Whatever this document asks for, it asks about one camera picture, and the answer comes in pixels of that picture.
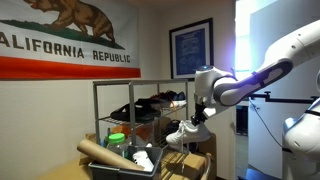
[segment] cable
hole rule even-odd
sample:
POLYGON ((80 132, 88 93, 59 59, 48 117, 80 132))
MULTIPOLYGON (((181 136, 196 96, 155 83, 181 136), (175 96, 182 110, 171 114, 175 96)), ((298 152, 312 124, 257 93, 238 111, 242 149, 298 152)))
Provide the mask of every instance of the cable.
POLYGON ((266 129, 267 129, 267 131, 269 132, 270 136, 273 138, 273 140, 274 140, 281 148, 283 148, 283 147, 281 146, 281 144, 280 144, 280 143, 276 140, 276 138, 273 136, 273 134, 270 132, 268 126, 266 125, 266 123, 264 122, 264 120, 262 119, 262 117, 260 116, 260 114, 258 113, 258 111, 257 111, 257 109, 256 109, 256 105, 253 104, 253 102, 252 102, 250 99, 249 99, 249 102, 253 105, 254 111, 255 111, 256 114, 259 116, 261 122, 262 122, 262 123, 264 124, 264 126, 266 127, 266 129))

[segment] framed picture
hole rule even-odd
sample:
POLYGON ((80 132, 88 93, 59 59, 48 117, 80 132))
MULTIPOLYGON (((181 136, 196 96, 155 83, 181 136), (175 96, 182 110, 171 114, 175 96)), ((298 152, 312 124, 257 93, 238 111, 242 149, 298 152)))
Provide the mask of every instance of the framed picture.
POLYGON ((213 65, 213 19, 169 31, 171 79, 194 80, 196 70, 213 65))

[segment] paper tube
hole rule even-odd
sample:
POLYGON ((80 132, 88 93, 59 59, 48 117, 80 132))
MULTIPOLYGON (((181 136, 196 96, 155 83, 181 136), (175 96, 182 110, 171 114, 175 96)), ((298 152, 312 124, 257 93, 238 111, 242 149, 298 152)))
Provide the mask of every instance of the paper tube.
POLYGON ((138 171, 143 171, 144 169, 142 166, 139 166, 132 161, 129 161, 87 139, 80 141, 79 145, 77 146, 77 150, 101 164, 138 171))

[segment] green bottle cap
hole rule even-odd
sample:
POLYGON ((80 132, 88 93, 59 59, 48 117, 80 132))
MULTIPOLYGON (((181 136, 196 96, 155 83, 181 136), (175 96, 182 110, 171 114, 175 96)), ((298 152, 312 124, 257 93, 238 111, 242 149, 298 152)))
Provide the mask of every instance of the green bottle cap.
POLYGON ((125 140, 124 134, 123 133, 116 133, 116 134, 111 134, 109 136, 109 143, 110 144, 117 144, 121 143, 125 140))

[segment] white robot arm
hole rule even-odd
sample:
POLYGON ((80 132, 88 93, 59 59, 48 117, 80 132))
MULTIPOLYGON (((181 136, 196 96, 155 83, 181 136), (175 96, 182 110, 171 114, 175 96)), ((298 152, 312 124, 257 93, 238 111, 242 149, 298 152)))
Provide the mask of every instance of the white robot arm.
MULTIPOLYGON (((231 73, 202 66, 195 74, 194 125, 238 104, 250 94, 286 76, 293 68, 320 55, 320 20, 308 24, 273 43, 262 66, 250 77, 238 81, 231 73)), ((289 148, 306 158, 320 160, 320 100, 299 119, 285 125, 289 148), (312 142, 302 145, 302 140, 312 142)))

